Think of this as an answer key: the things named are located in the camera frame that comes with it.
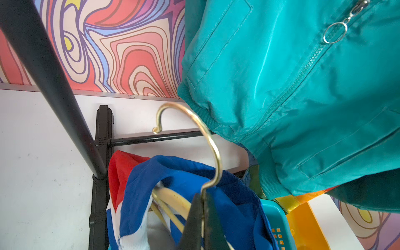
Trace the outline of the blue white red jacket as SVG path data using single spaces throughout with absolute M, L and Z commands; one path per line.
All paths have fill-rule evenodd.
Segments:
M 164 186 L 191 202 L 215 170 L 173 156 L 141 157 L 116 151 L 108 169 L 110 201 L 106 209 L 112 250 L 172 250 L 181 232 L 169 216 L 150 211 L 152 189 Z M 227 241 L 236 250 L 276 250 L 278 245 L 258 196 L 224 172 L 208 190 Z

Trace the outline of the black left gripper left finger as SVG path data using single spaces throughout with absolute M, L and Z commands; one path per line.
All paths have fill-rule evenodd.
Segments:
M 177 250 L 201 250 L 202 249 L 202 221 L 203 203 L 200 194 L 196 194 L 191 203 L 188 218 L 177 246 Z

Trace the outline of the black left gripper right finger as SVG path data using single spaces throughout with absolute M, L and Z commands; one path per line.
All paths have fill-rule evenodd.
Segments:
M 204 198 L 204 249 L 229 250 L 214 200 L 208 193 Z

